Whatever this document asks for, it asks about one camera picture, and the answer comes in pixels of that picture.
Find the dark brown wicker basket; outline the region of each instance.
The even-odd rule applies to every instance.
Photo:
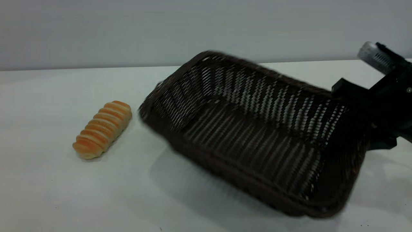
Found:
[[[159,83],[140,115],[175,150],[289,215],[340,211],[369,145],[367,124],[329,91],[218,52]]]

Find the white table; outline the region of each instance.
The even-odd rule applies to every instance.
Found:
[[[361,61],[265,64],[327,89],[383,77]],[[217,179],[143,125],[138,106],[177,67],[0,72],[0,231],[411,231],[412,144],[368,152],[347,207],[290,218]],[[71,147],[106,102],[134,116],[101,158]]]

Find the bread roll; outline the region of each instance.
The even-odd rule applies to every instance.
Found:
[[[73,148],[82,159],[100,157],[127,127],[131,117],[128,104],[119,101],[105,104],[76,137]]]

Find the white wall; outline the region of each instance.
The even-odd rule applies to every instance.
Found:
[[[411,0],[2,0],[0,70],[355,59],[367,40],[412,57]]]

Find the twisted bread roll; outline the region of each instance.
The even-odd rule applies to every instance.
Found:
[[[130,119],[128,104],[119,101],[106,103],[76,137],[73,148],[82,159],[101,156],[127,127]]]

